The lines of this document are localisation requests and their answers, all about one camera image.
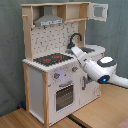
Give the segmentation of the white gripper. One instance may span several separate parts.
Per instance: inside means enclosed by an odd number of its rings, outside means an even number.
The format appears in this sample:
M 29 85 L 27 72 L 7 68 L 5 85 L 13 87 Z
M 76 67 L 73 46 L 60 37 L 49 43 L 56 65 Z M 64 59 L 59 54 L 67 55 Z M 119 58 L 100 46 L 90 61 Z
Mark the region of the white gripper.
M 79 63 L 81 64 L 81 66 L 84 66 L 86 64 L 86 62 L 90 59 L 90 57 L 88 56 L 88 54 L 86 52 L 83 52 L 80 48 L 78 48 L 77 46 L 72 47 L 71 51 L 73 52 L 73 54 L 76 56 L 77 60 L 79 61 Z

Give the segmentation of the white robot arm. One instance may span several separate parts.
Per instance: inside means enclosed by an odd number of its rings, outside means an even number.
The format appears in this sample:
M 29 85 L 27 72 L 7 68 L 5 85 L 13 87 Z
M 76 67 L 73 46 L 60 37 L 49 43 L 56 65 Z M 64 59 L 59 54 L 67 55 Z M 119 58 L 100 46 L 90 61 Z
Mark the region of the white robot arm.
M 117 62 L 111 57 L 103 57 L 94 61 L 86 52 L 72 47 L 72 52 L 79 61 L 81 68 L 88 76 L 100 84 L 114 84 L 128 89 L 128 79 L 116 75 Z

